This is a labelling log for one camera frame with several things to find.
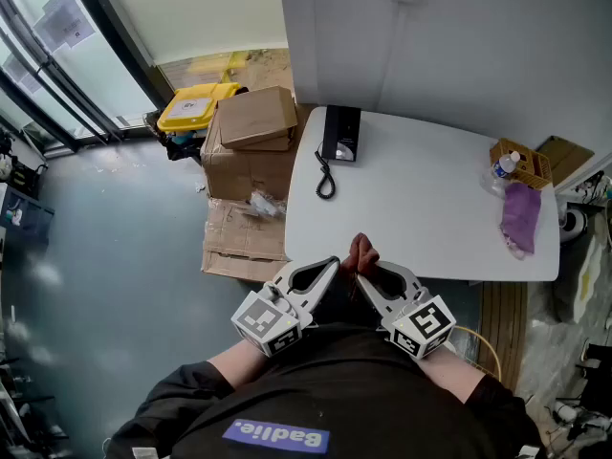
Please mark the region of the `person's left forearm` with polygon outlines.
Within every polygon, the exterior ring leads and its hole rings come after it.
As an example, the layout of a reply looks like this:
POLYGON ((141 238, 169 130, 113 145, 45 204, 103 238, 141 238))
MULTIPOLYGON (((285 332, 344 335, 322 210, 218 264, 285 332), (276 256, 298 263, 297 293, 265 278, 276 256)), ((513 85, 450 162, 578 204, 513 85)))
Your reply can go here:
POLYGON ((257 379, 269 358, 247 340, 241 340, 224 352, 208 359, 233 389, 257 379))

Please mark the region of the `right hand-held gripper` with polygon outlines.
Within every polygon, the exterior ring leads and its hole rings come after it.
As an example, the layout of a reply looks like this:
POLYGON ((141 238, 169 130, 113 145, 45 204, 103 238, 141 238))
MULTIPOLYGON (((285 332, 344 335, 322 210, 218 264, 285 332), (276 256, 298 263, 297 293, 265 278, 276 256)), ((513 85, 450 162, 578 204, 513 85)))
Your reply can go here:
POLYGON ((379 314, 389 341, 412 359, 420 360, 448 340, 455 317, 439 296, 433 296, 414 273, 398 264, 379 261, 374 281, 357 276, 361 293, 379 314), (403 295, 413 295, 403 302, 403 295))

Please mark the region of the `small paper notice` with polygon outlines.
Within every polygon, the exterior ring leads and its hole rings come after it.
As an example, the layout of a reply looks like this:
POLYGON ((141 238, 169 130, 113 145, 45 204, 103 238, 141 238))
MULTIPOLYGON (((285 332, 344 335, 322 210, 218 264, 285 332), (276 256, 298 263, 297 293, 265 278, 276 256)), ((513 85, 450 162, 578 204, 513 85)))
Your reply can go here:
POLYGON ((15 83, 20 84, 30 94, 41 89, 40 83, 14 55, 8 55, 2 67, 15 83))

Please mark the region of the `dark blue crate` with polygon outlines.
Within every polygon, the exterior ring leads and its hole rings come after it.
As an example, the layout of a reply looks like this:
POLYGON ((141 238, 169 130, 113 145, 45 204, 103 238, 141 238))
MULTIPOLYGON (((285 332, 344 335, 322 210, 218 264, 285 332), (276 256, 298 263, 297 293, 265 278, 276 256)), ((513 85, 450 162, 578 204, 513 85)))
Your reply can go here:
POLYGON ((0 183, 0 227, 47 245, 55 211, 6 183, 0 183))

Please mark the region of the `large paper notice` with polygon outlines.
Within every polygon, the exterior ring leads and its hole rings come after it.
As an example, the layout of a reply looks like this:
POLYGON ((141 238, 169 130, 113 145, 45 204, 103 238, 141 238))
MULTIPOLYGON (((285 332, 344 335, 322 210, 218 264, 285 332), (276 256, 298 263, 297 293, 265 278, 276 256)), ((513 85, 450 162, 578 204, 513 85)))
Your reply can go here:
POLYGON ((64 44, 73 48, 95 33, 77 0, 49 0, 34 31, 49 53, 64 44))

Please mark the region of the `brown cardboard sheet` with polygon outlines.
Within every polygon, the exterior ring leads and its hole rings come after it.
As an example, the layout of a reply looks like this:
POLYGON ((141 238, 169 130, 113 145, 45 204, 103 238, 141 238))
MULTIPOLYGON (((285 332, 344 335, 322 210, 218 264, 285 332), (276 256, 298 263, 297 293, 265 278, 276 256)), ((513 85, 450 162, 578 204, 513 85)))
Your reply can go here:
POLYGON ((594 156, 594 152, 558 136, 549 137, 536 152, 546 156, 553 185, 558 186, 594 156))

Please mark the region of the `red-brown cloth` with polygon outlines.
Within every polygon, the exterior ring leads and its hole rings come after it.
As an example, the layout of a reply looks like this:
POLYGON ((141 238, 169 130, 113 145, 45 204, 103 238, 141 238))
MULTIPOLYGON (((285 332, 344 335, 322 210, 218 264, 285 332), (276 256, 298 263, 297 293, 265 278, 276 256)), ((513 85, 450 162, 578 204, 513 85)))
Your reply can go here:
POLYGON ((349 275, 361 274, 373 277, 378 269, 379 253, 374 249, 369 238, 358 233, 352 240, 348 256, 340 264, 340 269, 349 275))

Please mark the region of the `clear plastic water bottle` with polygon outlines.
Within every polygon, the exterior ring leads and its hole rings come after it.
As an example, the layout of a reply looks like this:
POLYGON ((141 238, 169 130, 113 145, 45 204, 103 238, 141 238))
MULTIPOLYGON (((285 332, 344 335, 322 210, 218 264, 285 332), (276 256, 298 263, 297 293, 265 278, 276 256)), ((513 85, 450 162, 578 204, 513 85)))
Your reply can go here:
POLYGON ((508 179, 519 161, 520 154, 517 151, 503 154, 481 175, 480 185, 490 194, 504 198, 508 179))

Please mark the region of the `purple cloth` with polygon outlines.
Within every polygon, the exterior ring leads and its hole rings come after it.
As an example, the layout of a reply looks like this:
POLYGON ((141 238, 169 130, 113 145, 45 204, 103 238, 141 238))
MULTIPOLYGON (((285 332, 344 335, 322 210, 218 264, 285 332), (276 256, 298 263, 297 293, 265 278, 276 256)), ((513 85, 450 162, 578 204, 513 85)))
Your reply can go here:
POLYGON ((541 192, 522 183, 505 188, 499 231, 511 255, 522 260, 535 253, 536 226, 541 209, 541 192))

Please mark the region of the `flattened cardboard box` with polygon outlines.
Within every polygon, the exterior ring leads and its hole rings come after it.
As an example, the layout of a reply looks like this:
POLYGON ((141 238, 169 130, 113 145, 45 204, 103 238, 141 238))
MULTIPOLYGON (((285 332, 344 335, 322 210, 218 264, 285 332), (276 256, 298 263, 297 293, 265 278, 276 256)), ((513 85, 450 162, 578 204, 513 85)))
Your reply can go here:
POLYGON ((249 206, 208 200, 201 271, 250 282, 266 282, 287 263, 285 221, 249 212, 249 206))

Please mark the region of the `black desk telephone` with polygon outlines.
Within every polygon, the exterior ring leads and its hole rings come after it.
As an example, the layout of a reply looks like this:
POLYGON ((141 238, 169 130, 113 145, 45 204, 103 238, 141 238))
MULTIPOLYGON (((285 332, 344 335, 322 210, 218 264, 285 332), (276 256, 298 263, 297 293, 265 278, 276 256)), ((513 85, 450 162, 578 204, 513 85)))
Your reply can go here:
POLYGON ((327 106, 320 156, 328 161, 353 163, 357 159, 360 126, 360 108, 327 106))

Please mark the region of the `clear plastic wrap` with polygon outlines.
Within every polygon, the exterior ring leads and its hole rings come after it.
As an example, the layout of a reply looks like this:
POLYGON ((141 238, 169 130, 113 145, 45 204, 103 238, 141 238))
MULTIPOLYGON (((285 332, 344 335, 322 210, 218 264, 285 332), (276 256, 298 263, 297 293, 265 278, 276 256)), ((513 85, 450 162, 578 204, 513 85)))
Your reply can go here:
POLYGON ((281 219, 286 216, 286 203, 274 199, 273 196, 261 190, 251 194, 248 201, 249 213, 253 216, 281 219))

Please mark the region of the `wicker basket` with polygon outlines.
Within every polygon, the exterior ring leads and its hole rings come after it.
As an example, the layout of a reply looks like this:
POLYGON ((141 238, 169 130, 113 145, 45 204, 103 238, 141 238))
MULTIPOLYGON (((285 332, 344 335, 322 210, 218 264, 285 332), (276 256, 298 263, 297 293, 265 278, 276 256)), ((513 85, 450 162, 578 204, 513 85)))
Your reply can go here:
POLYGON ((490 161, 494 164, 505 154, 517 152, 520 159, 508 178, 535 190, 541 190, 552 182, 549 159, 517 142, 502 138, 490 149, 490 161))

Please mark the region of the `yellow round hoop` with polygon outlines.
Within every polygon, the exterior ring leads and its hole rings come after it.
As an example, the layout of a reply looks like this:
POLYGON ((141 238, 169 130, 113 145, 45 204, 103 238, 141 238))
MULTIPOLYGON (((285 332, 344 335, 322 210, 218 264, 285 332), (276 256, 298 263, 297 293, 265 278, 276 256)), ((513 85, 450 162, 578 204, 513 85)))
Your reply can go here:
POLYGON ((466 354, 462 355, 462 359, 466 362, 468 362, 472 367, 492 376, 495 377, 500 383, 502 383, 502 379, 503 379, 503 375, 502 375, 502 368, 501 368, 501 362, 500 359, 498 358, 498 355, 496 353, 496 351, 494 350, 494 348, 492 347, 492 345, 489 343, 489 341, 487 339, 485 339, 481 334, 479 334, 478 332, 475 332, 473 330, 471 330, 470 328, 467 328, 465 326, 461 326, 461 325, 455 325, 454 326, 454 330, 458 330, 458 331, 462 331, 465 332, 471 336, 474 336, 475 338, 477 338, 482 344, 484 344, 486 346, 486 348, 489 350, 489 353, 492 355, 493 360, 494 360, 494 365, 495 365, 495 370, 494 371, 490 371, 488 370, 486 367, 482 366, 481 364, 477 363, 476 361, 473 361, 472 359, 470 359, 466 354))

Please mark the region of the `person's right forearm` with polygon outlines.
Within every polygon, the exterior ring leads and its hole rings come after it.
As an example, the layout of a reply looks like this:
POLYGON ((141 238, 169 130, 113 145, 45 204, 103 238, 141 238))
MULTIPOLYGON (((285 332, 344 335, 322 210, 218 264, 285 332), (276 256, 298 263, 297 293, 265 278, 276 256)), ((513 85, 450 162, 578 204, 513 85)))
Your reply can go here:
POLYGON ((444 344, 417 360, 417 365, 433 383, 450 392, 462 404, 486 377, 444 344))

